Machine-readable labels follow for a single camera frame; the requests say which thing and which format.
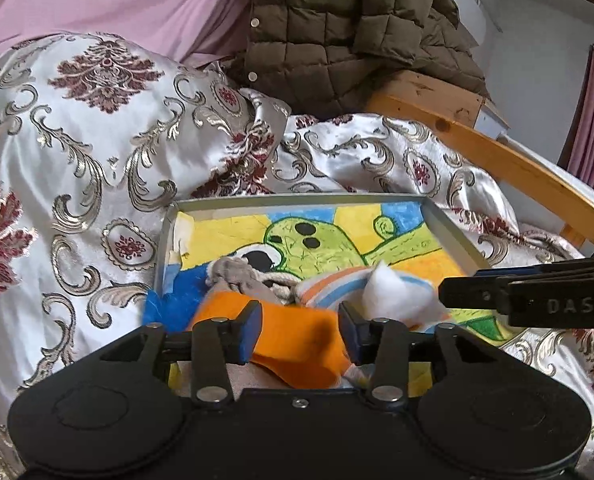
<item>blue paint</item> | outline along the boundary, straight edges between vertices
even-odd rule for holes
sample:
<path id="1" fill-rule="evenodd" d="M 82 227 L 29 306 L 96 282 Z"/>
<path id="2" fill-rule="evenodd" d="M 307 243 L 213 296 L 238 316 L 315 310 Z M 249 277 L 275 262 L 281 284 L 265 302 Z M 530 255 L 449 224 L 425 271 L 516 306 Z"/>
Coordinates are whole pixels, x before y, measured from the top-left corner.
<path id="1" fill-rule="evenodd" d="M 208 264 L 182 270 L 173 281 L 172 291 L 161 298 L 149 290 L 142 323 L 162 323 L 167 332 L 182 332 L 195 316 L 199 304 L 208 293 Z"/>
<path id="2" fill-rule="evenodd" d="M 405 283 L 412 283 L 413 285 L 422 286 L 422 287 L 424 287 L 426 290 L 429 290 L 430 292 L 434 292 L 434 291 L 435 291 L 435 290 L 434 290 L 434 288 L 433 288 L 433 286 L 432 286 L 430 283 L 428 283 L 428 282 L 424 282 L 424 280 L 422 280 L 422 279 L 420 279 L 420 278 L 416 278 L 416 277 L 414 277 L 414 276 L 404 276 L 404 275 L 401 275 L 401 274 L 399 274 L 399 273 L 397 273 L 397 274 L 398 274 L 398 276 L 399 276 L 399 279 L 400 279 L 402 282 L 405 282 Z"/>
<path id="3" fill-rule="evenodd" d="M 395 235 L 412 231 L 424 221 L 424 217 L 421 215 L 421 203 L 419 202 L 381 204 L 381 214 L 395 222 L 397 229 Z"/>
<path id="4" fill-rule="evenodd" d="M 274 224 L 284 218 L 308 218 L 310 220 L 319 220 L 320 222 L 328 222 L 332 224 L 335 219 L 335 211 L 337 207 L 322 207 L 317 209 L 294 209 L 292 211 L 267 213 L 266 216 L 270 218 L 270 221 Z"/>

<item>metal screw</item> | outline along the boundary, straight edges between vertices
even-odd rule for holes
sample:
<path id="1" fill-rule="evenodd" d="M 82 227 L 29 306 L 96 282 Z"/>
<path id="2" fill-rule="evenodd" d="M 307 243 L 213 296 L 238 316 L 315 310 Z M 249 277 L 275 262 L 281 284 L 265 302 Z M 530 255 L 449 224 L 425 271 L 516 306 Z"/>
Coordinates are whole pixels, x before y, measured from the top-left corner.
<path id="1" fill-rule="evenodd" d="M 197 392 L 197 399 L 203 402 L 222 402 L 228 397 L 228 392 L 221 386 L 204 386 Z"/>
<path id="2" fill-rule="evenodd" d="M 308 401 L 306 399 L 293 399 L 293 408 L 307 408 Z"/>
<path id="3" fill-rule="evenodd" d="M 397 386 L 377 386 L 373 389 L 373 397 L 383 402 L 395 402 L 404 396 L 404 392 Z"/>

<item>brown puffer jacket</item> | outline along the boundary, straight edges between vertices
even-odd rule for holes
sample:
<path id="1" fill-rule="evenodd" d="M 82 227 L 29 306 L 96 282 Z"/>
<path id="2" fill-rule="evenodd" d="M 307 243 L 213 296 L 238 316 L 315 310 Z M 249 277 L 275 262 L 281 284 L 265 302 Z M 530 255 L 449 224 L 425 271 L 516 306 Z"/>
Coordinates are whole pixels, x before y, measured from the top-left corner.
<path id="1" fill-rule="evenodd" d="M 248 48 L 228 73 L 320 119 L 361 111 L 407 68 L 484 93 L 458 23 L 453 0 L 252 0 Z"/>

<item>colorful painting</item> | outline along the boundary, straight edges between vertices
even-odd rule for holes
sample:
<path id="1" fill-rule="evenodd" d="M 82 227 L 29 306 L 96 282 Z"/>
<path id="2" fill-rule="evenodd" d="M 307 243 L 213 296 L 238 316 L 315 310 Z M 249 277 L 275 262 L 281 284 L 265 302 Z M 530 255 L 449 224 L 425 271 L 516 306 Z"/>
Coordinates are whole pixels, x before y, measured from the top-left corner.
<path id="1" fill-rule="evenodd" d="M 418 202 L 323 206 L 207 220 L 179 213 L 175 230 L 182 270 L 197 270 L 232 254 L 260 272 L 287 272 L 299 280 L 380 261 L 435 286 L 446 277 L 462 276 L 424 222 Z M 492 311 L 451 314 L 496 346 L 515 335 Z"/>

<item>white wall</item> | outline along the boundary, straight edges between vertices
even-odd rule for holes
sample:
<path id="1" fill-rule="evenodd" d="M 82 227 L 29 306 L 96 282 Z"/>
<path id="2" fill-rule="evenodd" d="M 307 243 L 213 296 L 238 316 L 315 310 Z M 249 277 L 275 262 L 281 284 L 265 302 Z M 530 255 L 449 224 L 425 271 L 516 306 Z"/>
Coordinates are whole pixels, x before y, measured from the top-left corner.
<path id="1" fill-rule="evenodd" d="M 490 72 L 490 64 L 492 61 L 493 53 L 494 53 L 494 46 L 496 42 L 499 41 L 500 34 L 494 28 L 494 24 L 489 16 L 486 17 L 486 39 L 484 43 L 475 48 L 471 48 L 470 53 L 472 54 L 472 59 L 475 60 L 477 66 L 483 71 L 483 73 L 488 76 Z"/>
<path id="2" fill-rule="evenodd" d="M 594 26 L 533 0 L 503 0 L 488 90 L 510 136 L 557 162 L 586 73 Z"/>

